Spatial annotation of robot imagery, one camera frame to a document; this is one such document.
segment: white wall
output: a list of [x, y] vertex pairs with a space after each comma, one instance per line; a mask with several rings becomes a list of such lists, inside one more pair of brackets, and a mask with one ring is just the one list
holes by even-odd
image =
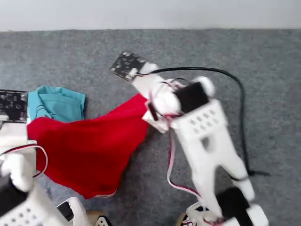
[[301, 0], [0, 0], [0, 31], [301, 28]]

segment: white robot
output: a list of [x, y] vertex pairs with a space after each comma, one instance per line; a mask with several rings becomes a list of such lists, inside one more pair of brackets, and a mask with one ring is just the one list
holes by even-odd
[[[261, 207], [250, 204], [254, 191], [231, 141], [222, 106], [213, 98], [212, 82], [197, 77], [189, 85], [183, 85], [178, 80], [164, 80], [155, 73], [157, 69], [155, 64], [125, 51], [111, 71], [131, 82], [148, 99], [143, 119], [162, 133], [173, 129], [181, 143], [196, 191], [170, 181], [174, 161], [172, 136], [167, 180], [198, 199], [187, 208], [188, 217], [182, 225], [268, 226]], [[3, 93], [7, 99], [10, 93], [7, 90]], [[78, 199], [70, 198], [57, 208], [34, 181], [35, 148], [44, 151], [46, 159], [47, 153], [34, 141], [27, 140], [26, 93], [11, 95], [13, 106], [21, 108], [0, 116], [0, 226], [91, 226]], [[229, 172], [234, 187], [215, 196], [214, 175], [218, 166]], [[96, 225], [110, 226], [110, 223], [100, 216]]]

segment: wire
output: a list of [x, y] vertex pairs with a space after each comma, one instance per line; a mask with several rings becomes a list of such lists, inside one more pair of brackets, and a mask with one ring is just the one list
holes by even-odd
[[25, 149], [28, 149], [28, 148], [39, 148], [39, 149], [42, 150], [42, 152], [45, 155], [45, 167], [44, 167], [43, 171], [41, 171], [40, 173], [38, 173], [38, 174], [36, 174], [36, 175], [33, 176], [34, 178], [38, 178], [43, 173], [45, 173], [45, 171], [47, 169], [47, 166], [48, 166], [48, 155], [47, 155], [45, 149], [42, 146], [39, 146], [39, 145], [24, 145], [24, 146], [14, 147], [14, 148], [11, 148], [11, 149], [5, 151], [4, 153], [0, 154], [0, 156], [2, 156], [4, 154], [11, 153], [11, 152], [15, 152], [15, 151], [25, 150]]
[[250, 162], [249, 162], [249, 153], [247, 150], [247, 144], [246, 144], [246, 133], [245, 133], [245, 99], [246, 99], [246, 92], [245, 92], [245, 88], [242, 84], [242, 82], [239, 80], [238, 77], [236, 77], [235, 75], [231, 74], [228, 71], [224, 71], [221, 69], [217, 69], [217, 68], [211, 68], [211, 67], [171, 67], [171, 68], [163, 68], [163, 69], [157, 69], [154, 70], [148, 74], [155, 74], [155, 73], [161, 73], [161, 72], [171, 72], [171, 71], [211, 71], [211, 72], [217, 72], [217, 73], [221, 73], [224, 74], [228, 77], [230, 77], [231, 79], [233, 79], [239, 86], [240, 88], [240, 109], [239, 109], [239, 128], [240, 128], [240, 134], [241, 134], [241, 145], [242, 145], [242, 149], [243, 149], [243, 156], [244, 156], [244, 163], [246, 166], [246, 170], [248, 175], [250, 176], [254, 176], [256, 174], [258, 175], [264, 175], [264, 176], [270, 176], [269, 173], [266, 172], [262, 172], [262, 171], [255, 171], [252, 170], [250, 168]]
[[171, 117], [167, 116], [166, 119], [167, 119], [168, 126], [169, 126], [169, 141], [170, 141], [169, 164], [168, 164], [168, 169], [167, 169], [167, 174], [166, 174], [167, 181], [175, 189], [193, 194], [197, 197], [198, 201], [200, 201], [200, 200], [202, 200], [202, 198], [195, 190], [193, 190], [191, 188], [188, 188], [188, 187], [185, 187], [185, 186], [176, 185], [170, 179], [170, 176], [171, 176], [171, 173], [172, 173], [172, 170], [173, 170], [173, 166], [174, 166], [175, 141], [174, 141], [174, 135], [173, 135], [172, 129], [170, 127]]

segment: white wire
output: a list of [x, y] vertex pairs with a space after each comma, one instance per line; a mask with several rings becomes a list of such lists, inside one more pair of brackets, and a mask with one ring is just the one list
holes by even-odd
[[17, 148], [15, 150], [13, 150], [12, 152], [15, 152], [15, 151], [21, 151], [21, 150], [25, 150], [25, 149], [28, 149], [28, 148], [39, 148], [43, 151], [44, 155], [45, 155], [45, 167], [43, 169], [43, 171], [41, 173], [38, 173], [36, 174], [37, 176], [35, 178], [38, 178], [40, 177], [43, 173], [45, 173], [47, 167], [48, 167], [48, 155], [45, 151], [45, 149], [42, 147], [42, 146], [39, 146], [39, 145], [29, 145], [29, 146], [26, 146], [26, 147], [20, 147], [20, 148]]
[[170, 180], [170, 176], [171, 176], [171, 173], [172, 173], [172, 170], [173, 170], [173, 166], [174, 166], [174, 150], [175, 150], [175, 141], [174, 141], [174, 135], [173, 135], [173, 132], [171, 131], [171, 128], [170, 128], [170, 162], [169, 162], [169, 165], [168, 165], [168, 169], [167, 169], [167, 174], [166, 174], [166, 178], [167, 178], [167, 181], [168, 183], [174, 187], [175, 189], [178, 189], [178, 190], [181, 190], [181, 191], [185, 191], [185, 192], [188, 192], [190, 194], [193, 194], [197, 197], [198, 201], [200, 202], [202, 200], [201, 196], [188, 189], [188, 188], [185, 188], [185, 187], [182, 187], [182, 186], [177, 186], [177, 185], [174, 185], [171, 180]]

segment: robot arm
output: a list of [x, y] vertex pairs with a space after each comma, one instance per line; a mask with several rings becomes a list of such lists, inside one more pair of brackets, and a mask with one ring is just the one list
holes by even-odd
[[[222, 225], [227, 226], [267, 226], [269, 223], [261, 207], [249, 205], [254, 199], [253, 187], [245, 165], [235, 151], [221, 103], [213, 98], [212, 82], [206, 77], [197, 77], [190, 85], [181, 85], [178, 90], [174, 90], [173, 85], [168, 84], [170, 81], [151, 73], [157, 66], [146, 60], [138, 68], [132, 68], [129, 75], [124, 77], [115, 69], [119, 65], [119, 71], [124, 72], [125, 68], [119, 62], [126, 62], [127, 57], [132, 60], [137, 56], [129, 52], [123, 53], [120, 57], [122, 60], [119, 58], [111, 70], [131, 82], [149, 99], [146, 103], [149, 110], [143, 119], [164, 133], [170, 129], [164, 115], [180, 115], [173, 119], [170, 127], [177, 134], [191, 168], [192, 181], [201, 196], [198, 203], [187, 209], [192, 222], [207, 226], [210, 223], [206, 218], [213, 221], [224, 218], [227, 221]], [[163, 82], [167, 82], [167, 85], [161, 89], [159, 87]], [[227, 190], [217, 197], [214, 193], [214, 181], [215, 170], [219, 166], [230, 174], [233, 184], [239, 189]], [[229, 197], [237, 200], [237, 203], [232, 206]], [[207, 207], [209, 211], [196, 210], [200, 206]]]
[[37, 146], [27, 139], [26, 115], [26, 92], [0, 90], [0, 225], [91, 226], [79, 199], [56, 207], [34, 181]]

